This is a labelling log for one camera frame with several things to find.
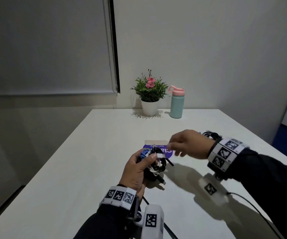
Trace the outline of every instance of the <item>roller blind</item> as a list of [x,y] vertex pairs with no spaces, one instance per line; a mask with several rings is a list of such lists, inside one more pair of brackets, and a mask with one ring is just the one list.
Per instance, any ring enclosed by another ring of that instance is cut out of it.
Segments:
[[0,95],[116,91],[107,0],[0,0]]

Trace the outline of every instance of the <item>bottle lid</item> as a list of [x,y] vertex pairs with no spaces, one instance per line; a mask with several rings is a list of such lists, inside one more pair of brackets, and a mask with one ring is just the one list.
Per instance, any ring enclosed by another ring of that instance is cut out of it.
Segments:
[[172,93],[174,96],[184,96],[185,95],[185,92],[184,92],[183,88],[182,89],[181,88],[177,88],[174,85],[170,86],[168,91],[170,93]]

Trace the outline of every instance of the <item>white table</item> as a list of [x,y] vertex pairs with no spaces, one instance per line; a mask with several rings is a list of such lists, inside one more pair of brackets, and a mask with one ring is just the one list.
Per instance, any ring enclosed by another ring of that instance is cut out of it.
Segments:
[[[125,163],[145,140],[169,140],[184,129],[234,137],[287,164],[285,155],[220,110],[184,110],[181,119],[171,118],[169,110],[154,118],[140,113],[92,110],[0,216],[0,238],[73,238],[96,212],[108,188],[118,183]],[[235,197],[240,203],[231,204],[240,225],[202,193],[197,181],[212,173],[206,160],[188,156],[171,160],[176,165],[167,166],[164,190],[146,189],[144,196],[149,203],[162,206],[165,223],[179,239],[275,238],[247,202]],[[267,217],[239,182],[223,184],[228,191],[248,198]],[[167,232],[164,238],[170,238]]]

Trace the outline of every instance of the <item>water bottle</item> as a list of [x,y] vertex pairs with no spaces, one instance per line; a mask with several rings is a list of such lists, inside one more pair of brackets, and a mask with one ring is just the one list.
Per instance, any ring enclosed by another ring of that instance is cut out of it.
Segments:
[[172,93],[171,98],[171,109],[170,109],[170,116],[172,118],[181,118],[183,112],[183,103],[184,103],[184,89],[177,88],[175,86],[170,86],[169,90]]

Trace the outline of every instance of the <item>black sleeve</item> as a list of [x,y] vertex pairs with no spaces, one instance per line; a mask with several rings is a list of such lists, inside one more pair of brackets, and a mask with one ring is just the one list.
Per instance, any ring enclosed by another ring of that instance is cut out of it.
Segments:
[[230,165],[226,174],[242,183],[287,238],[287,166],[246,148]]
[[121,207],[101,205],[82,225],[74,239],[127,238],[127,213],[128,211]]

